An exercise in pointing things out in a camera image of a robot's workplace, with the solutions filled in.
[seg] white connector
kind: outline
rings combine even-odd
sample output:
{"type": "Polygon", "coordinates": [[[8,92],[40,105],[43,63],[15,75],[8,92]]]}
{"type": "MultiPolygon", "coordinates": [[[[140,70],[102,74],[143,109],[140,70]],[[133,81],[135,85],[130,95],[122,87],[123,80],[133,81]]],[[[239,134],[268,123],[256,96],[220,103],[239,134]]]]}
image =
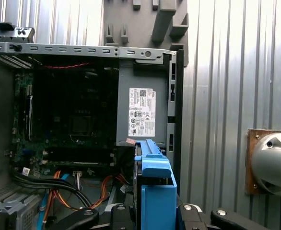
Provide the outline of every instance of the white connector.
{"type": "Polygon", "coordinates": [[[72,171],[72,176],[75,176],[76,174],[82,176],[82,171],[72,171]]]}

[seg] black cable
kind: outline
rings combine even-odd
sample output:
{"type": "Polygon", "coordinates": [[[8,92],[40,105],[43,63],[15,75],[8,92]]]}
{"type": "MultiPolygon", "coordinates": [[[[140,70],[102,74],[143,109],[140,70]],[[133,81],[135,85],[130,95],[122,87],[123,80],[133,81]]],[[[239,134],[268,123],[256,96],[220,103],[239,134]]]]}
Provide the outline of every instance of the black cable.
{"type": "Polygon", "coordinates": [[[86,207],[90,207],[92,205],[91,201],[77,188],[75,188],[72,184],[67,181],[61,179],[35,179],[30,178],[19,173],[13,172],[12,179],[20,186],[30,185],[32,188],[36,189],[65,189],[73,192],[86,207]]]}
{"type": "MultiPolygon", "coordinates": [[[[15,181],[15,183],[21,187],[26,187],[26,188],[34,188],[34,189],[57,189],[58,187],[55,187],[53,185],[49,185],[49,184],[44,184],[44,185],[40,185],[39,183],[25,183],[25,182],[20,182],[20,181],[15,181]]],[[[88,201],[86,200],[86,197],[84,198],[83,194],[80,193],[78,190],[71,190],[71,189],[66,189],[66,188],[62,188],[65,190],[68,190],[72,193],[74,193],[80,200],[81,202],[85,205],[85,207],[90,207],[91,204],[88,203],[88,201]]]]}

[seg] red wire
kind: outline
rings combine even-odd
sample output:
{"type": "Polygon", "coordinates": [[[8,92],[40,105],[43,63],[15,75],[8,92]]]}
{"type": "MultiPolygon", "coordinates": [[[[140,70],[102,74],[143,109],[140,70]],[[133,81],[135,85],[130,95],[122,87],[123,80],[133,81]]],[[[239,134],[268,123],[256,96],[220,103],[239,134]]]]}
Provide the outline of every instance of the red wire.
{"type": "Polygon", "coordinates": [[[43,67],[48,68],[48,69],[71,69],[71,68],[76,68],[76,67],[80,67],[80,66],[86,66],[89,64],[92,64],[92,62],[81,63],[81,64],[74,65],[74,66],[43,66],[43,67]]]}

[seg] white sticker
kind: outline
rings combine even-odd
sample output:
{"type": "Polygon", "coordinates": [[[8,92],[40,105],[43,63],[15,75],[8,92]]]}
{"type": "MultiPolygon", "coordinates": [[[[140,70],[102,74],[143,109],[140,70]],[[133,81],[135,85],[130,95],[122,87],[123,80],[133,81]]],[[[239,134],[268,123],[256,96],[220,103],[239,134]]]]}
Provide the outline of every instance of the white sticker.
{"type": "Polygon", "coordinates": [[[34,171],[33,176],[40,178],[40,172],[38,171],[34,171]]]}
{"type": "Polygon", "coordinates": [[[124,184],[121,188],[120,191],[122,193],[127,193],[127,192],[132,192],[133,191],[133,186],[129,186],[127,184],[124,184]]]}
{"type": "Polygon", "coordinates": [[[30,169],[24,167],[23,170],[22,170],[22,175],[28,176],[29,173],[30,173],[30,169]]]}
{"type": "Polygon", "coordinates": [[[130,88],[129,137],[155,137],[155,99],[152,89],[130,88]]]}

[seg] silver metal wall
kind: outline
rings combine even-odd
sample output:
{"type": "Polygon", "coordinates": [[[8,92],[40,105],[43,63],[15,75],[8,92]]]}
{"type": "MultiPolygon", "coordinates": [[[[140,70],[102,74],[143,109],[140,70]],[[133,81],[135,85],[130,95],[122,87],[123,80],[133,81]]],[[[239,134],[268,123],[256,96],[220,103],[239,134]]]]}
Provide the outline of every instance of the silver metal wall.
{"type": "Polygon", "coordinates": [[[0,21],[35,28],[36,43],[99,45],[102,0],[0,0],[0,21]]]}
{"type": "Polygon", "coordinates": [[[281,129],[281,0],[190,0],[181,198],[281,230],[281,198],[244,193],[246,133],[281,129]]]}

